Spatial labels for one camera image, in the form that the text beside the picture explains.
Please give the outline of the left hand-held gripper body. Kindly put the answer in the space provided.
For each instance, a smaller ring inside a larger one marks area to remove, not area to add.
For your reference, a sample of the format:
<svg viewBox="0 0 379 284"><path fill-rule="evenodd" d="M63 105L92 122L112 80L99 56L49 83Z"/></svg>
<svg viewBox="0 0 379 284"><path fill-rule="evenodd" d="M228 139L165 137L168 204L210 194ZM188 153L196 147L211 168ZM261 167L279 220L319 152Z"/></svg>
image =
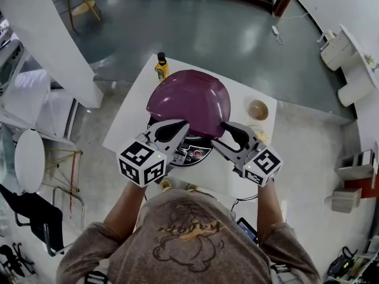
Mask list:
<svg viewBox="0 0 379 284"><path fill-rule="evenodd" d="M152 140L154 128L127 140L117 152L119 172L140 188L159 183L174 159L168 154L168 143Z"/></svg>

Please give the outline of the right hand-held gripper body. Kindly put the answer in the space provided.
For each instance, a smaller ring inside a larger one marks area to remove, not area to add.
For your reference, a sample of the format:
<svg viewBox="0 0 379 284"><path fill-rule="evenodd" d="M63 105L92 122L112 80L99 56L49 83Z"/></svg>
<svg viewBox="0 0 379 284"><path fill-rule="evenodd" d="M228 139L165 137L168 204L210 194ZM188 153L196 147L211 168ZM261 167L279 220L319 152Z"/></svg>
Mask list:
<svg viewBox="0 0 379 284"><path fill-rule="evenodd" d="M264 187L279 173L283 160L268 144L269 135L261 128L251 128L256 134L256 146L253 150L239 152L240 160L234 162L235 171L259 187Z"/></svg>

